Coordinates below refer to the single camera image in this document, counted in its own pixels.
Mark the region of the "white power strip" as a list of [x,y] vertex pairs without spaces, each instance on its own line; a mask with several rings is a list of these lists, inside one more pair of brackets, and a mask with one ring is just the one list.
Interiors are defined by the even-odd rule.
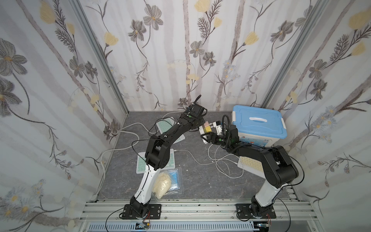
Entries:
[[200,134],[201,134],[201,135],[202,135],[202,134],[206,134],[206,132],[205,132],[205,129],[204,129],[204,126],[203,126],[203,125],[199,126],[199,132],[200,132]]

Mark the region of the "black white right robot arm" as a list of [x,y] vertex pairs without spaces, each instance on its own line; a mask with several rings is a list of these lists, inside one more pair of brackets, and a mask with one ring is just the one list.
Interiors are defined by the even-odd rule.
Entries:
[[299,176],[299,171],[282,146],[263,147],[239,139],[235,125],[226,129],[222,125],[200,126],[201,138],[218,145],[239,158],[249,158],[258,162],[265,178],[263,186],[251,199],[248,212],[254,218],[262,218],[273,210],[273,203],[283,187]]

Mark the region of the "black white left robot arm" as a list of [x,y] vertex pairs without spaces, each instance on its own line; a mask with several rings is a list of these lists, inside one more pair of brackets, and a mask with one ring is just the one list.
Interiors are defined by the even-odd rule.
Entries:
[[174,142],[185,132],[198,129],[205,123],[207,109],[197,103],[192,104],[174,122],[174,125],[160,135],[148,139],[145,151],[146,169],[139,188],[129,201],[129,215],[145,218],[149,213],[152,189],[160,171],[170,160],[170,150]]

